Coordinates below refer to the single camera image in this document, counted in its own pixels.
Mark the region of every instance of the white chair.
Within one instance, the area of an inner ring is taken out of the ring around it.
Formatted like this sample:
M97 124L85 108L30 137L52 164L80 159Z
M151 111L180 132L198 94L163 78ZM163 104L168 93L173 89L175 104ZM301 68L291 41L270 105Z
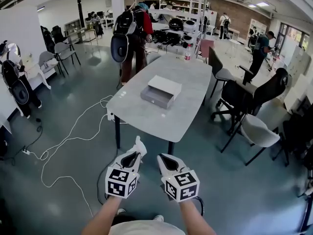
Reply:
M280 136L269 130L266 124L264 124L261 120L253 115L247 114L243 117L243 120L237 127L236 131L221 150L221 153L225 151L239 129L241 130L241 134L248 139L251 146L257 145L262 147L262 149L246 163L246 166L255 160L266 148L272 146L280 140Z
M74 46L73 45L69 45L69 44L65 44L65 43L57 43L54 47L54 50L55 50L55 54L57 55L58 57L58 60L61 61L65 71L67 72L65 66L64 66L64 63L63 63L63 60L66 60L68 59L69 57L72 58L72 63L74 65L74 60L73 60L73 55L75 54L76 58L77 58L77 61L79 63L79 65L81 65L78 57L77 57L77 54L76 54L76 51L74 50Z
M39 62L38 62L38 65L40 67L40 69L42 69L42 66L49 60L55 58L54 54L52 54L51 52L49 51L44 51L43 53L40 54L39 56ZM46 73L50 70L52 70L54 67L58 66L58 70L59 70L59 73L63 74L63 71L61 69L61 67L59 66L59 62L56 64L56 65L49 65L47 68L45 67L44 69L42 69L43 73Z
M147 65L151 64L153 61L155 61L156 59L158 59L159 57L161 57L161 55L159 53L155 53L155 52L150 52L147 55Z

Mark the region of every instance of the brown pants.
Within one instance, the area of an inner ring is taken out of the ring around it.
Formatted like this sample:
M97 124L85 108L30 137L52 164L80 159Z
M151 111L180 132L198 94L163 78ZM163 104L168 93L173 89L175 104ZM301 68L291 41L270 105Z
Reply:
M137 35L128 36L129 45L126 60L122 64L122 83L127 83L132 74L132 60L136 52L136 73L146 66L145 43L146 41Z

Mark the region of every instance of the bottle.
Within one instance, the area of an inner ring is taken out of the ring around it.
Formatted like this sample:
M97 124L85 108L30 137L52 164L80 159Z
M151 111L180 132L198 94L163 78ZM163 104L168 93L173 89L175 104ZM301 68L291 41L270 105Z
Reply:
M185 52L185 60L189 61L190 60L190 53L191 53L191 44L188 44L188 47Z

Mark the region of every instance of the forearm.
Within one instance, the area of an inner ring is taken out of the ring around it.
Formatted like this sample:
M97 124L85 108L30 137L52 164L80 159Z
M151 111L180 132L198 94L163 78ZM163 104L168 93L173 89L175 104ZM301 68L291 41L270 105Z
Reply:
M179 206L188 235L216 235L200 215L192 200L181 202Z
M107 235L122 198L111 196L97 215L83 229L82 235Z

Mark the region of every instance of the white shoe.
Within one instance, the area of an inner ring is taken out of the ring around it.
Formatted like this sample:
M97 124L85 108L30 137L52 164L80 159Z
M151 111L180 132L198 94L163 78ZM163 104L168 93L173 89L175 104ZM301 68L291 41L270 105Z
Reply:
M162 215L157 215L153 218L155 221L164 222L164 217Z
M120 215L122 212L126 212L126 210L122 209L122 208L118 209L117 210L117 215Z

